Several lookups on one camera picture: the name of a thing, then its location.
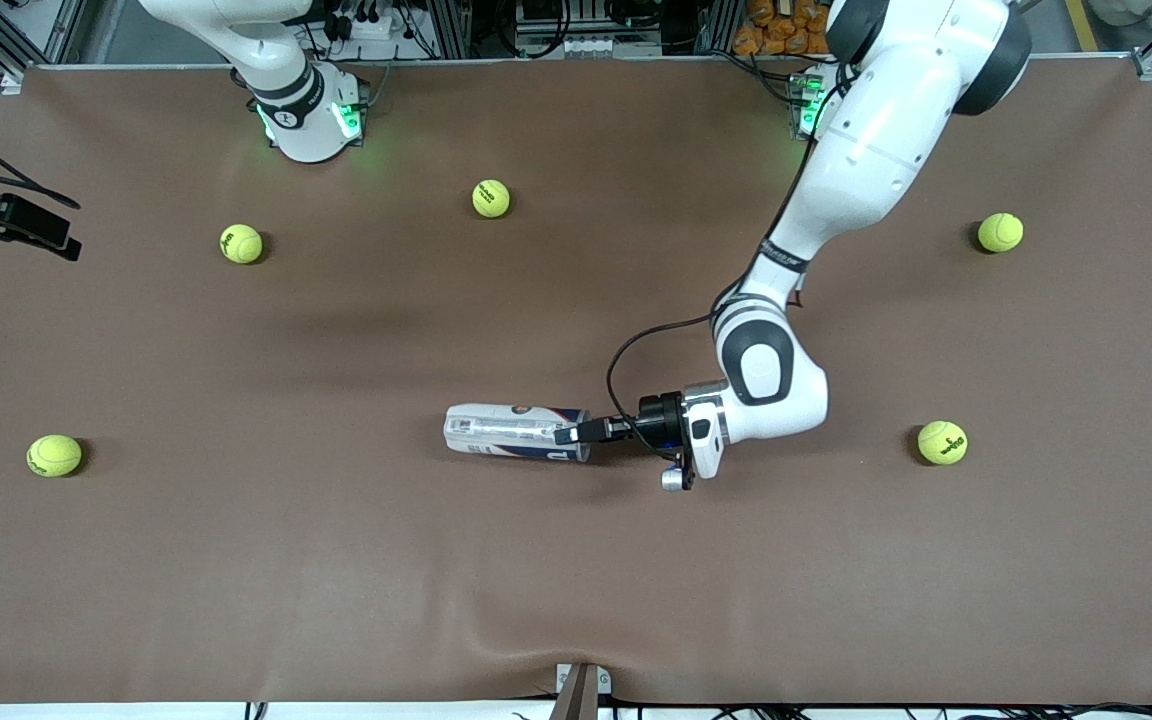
green led light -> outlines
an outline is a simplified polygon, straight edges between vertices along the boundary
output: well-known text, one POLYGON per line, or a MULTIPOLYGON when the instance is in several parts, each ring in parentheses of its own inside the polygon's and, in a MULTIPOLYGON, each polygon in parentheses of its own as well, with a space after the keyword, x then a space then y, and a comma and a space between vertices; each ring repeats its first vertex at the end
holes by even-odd
POLYGON ((358 136, 358 112, 356 109, 333 103, 332 114, 338 119, 340 132, 343 132, 346 137, 358 136))

metal bracket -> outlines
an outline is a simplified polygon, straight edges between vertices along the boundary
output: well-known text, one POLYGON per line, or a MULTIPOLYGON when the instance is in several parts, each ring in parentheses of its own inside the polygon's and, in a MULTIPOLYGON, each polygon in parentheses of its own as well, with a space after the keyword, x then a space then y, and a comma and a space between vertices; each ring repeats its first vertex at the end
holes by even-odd
POLYGON ((1139 47, 1132 50, 1132 61, 1137 67, 1137 74, 1143 81, 1152 81, 1152 63, 1140 54, 1139 47))
MULTIPOLYGON (((598 694, 612 694, 612 674, 598 666, 594 666, 593 670, 598 679, 598 694)), ((570 665, 558 666, 558 682, 554 683, 554 692, 561 694, 563 691, 563 684, 567 684, 567 679, 571 676, 571 673, 570 665)))
POLYGON ((0 79, 0 88, 3 90, 3 94, 20 94, 20 83, 23 78, 15 78, 5 74, 3 78, 0 79))

can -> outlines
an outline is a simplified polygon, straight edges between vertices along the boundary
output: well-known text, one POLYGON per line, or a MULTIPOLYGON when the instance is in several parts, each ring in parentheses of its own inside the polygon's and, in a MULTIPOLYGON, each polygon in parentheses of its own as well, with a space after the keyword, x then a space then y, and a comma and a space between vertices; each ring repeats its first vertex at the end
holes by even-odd
POLYGON ((566 407, 467 402, 447 410, 444 439, 453 450, 475 455, 584 462, 589 460, 589 442, 558 445, 554 433, 589 419, 589 410, 566 407))

tennis ball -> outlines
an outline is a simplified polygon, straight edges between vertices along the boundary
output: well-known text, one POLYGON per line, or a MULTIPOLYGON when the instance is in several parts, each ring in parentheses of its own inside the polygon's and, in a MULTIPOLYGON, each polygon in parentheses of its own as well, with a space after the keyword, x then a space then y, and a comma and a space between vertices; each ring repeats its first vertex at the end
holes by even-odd
POLYGON ((500 181, 483 181, 473 187, 473 209, 484 218, 499 218, 509 209, 509 188, 500 181))
POLYGON ((1010 213, 996 213, 980 223, 977 240, 980 241, 980 247, 990 252, 1006 252, 1020 245, 1020 238, 1024 237, 1024 234, 1025 225, 1020 223, 1020 218, 1010 213))
POLYGON ((251 225, 229 225, 223 233, 220 233, 220 251, 225 258, 238 265, 247 265, 260 258, 264 250, 265 243, 262 242, 260 233, 251 225))
POLYGON ((36 439, 24 454, 29 469, 44 478, 59 478, 60 475, 73 473, 78 461, 83 460, 83 450, 78 441, 68 435, 45 435, 36 439))
POLYGON ((934 420, 918 433, 918 452, 933 465, 952 465, 967 455, 968 435, 949 420, 934 420))

white robotic arm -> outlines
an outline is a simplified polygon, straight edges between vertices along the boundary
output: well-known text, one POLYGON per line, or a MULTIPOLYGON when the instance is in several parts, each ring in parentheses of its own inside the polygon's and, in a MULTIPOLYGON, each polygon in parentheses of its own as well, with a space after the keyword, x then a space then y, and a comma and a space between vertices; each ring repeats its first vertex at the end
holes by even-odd
POLYGON ((1030 38, 1006 0, 835 0, 829 47, 855 68, 749 271, 712 318, 723 380, 641 401, 628 420, 582 424, 562 439, 639 433, 676 464, 666 488, 712 478, 726 446, 817 427, 828 384, 786 318, 820 247, 882 220, 931 156, 950 114, 979 114, 1009 94, 1030 38))
POLYGON ((238 70, 270 141, 301 162, 333 158, 362 137, 361 85, 331 63, 311 63, 283 20, 313 0, 141 0, 156 18, 195 35, 238 70))

